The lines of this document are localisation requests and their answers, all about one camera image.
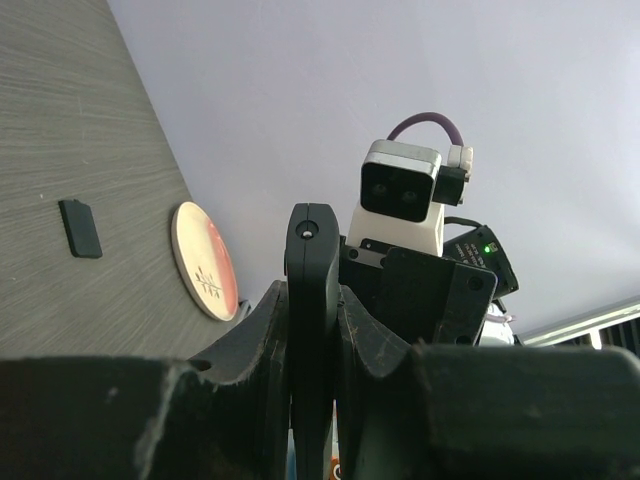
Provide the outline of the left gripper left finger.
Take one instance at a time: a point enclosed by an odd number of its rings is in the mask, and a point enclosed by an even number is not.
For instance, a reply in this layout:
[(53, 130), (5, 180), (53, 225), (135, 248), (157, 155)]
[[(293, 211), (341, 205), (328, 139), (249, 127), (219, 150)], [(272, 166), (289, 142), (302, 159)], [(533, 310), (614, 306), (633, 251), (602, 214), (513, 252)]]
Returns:
[(1, 363), (5, 479), (282, 479), (287, 289), (188, 360)]

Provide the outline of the black battery cover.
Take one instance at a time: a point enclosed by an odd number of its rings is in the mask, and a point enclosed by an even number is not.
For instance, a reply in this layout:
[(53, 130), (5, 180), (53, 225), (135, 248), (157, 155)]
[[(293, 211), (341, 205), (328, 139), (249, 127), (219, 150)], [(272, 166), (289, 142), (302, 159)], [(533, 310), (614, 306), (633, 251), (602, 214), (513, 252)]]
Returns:
[(79, 200), (59, 200), (71, 254), (76, 258), (99, 259), (103, 256), (92, 210)]

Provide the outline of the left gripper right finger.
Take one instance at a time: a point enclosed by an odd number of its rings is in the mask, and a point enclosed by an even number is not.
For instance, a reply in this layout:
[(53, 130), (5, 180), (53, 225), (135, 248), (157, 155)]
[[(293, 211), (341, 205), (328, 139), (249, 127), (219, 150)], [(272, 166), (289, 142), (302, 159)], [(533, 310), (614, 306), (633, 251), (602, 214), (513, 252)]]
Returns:
[(610, 348), (408, 344), (343, 288), (346, 479), (635, 479), (639, 361)]

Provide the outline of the black remote control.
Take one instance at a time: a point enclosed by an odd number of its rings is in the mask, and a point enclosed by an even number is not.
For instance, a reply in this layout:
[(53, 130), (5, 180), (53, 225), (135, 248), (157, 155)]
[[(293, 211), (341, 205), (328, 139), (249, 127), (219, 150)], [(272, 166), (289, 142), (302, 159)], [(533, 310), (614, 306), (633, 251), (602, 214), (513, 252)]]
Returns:
[(339, 227), (332, 208), (295, 205), (286, 236), (285, 269), (291, 427), (299, 479), (329, 476), (339, 253)]

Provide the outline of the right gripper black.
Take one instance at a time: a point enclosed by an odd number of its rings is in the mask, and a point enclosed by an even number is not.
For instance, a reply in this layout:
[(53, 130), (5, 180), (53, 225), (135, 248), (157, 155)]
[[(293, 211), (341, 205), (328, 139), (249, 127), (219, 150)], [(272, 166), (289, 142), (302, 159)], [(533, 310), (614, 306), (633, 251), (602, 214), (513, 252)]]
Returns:
[(498, 284), (488, 269), (401, 247), (350, 247), (339, 282), (408, 343), (476, 345)]

